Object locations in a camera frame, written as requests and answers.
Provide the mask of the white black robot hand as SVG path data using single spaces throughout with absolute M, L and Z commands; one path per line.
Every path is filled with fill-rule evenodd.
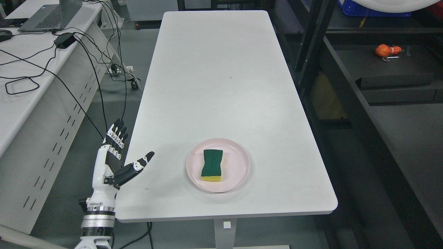
M 154 152 L 122 166 L 122 151 L 128 138 L 125 122 L 117 119 L 98 149 L 93 172 L 93 195 L 86 201 L 87 210 L 111 210 L 115 208 L 117 191 L 125 183 L 139 175 L 154 156 Z

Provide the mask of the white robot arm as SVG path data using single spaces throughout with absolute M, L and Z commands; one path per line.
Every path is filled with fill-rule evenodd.
M 114 241 L 115 208 L 92 205 L 82 221 L 82 236 L 76 249 L 111 249 Z

